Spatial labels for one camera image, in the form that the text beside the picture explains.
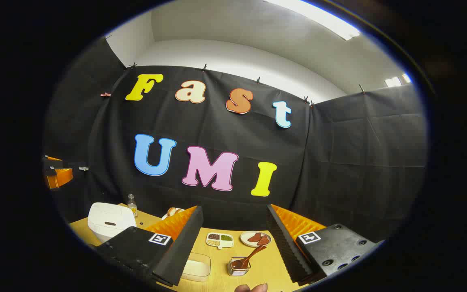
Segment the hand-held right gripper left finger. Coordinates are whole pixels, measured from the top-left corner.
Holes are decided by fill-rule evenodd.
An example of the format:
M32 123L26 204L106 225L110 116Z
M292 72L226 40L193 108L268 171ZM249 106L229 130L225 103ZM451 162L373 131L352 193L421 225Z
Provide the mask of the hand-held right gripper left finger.
M146 229L128 227L93 250L143 283L178 286L203 221L194 206Z

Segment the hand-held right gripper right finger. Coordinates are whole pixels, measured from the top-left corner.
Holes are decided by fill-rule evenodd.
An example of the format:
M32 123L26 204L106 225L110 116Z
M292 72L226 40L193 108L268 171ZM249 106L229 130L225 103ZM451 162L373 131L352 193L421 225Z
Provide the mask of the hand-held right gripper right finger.
M267 205L267 228L297 284L333 277L382 245L343 224L326 227L274 204Z

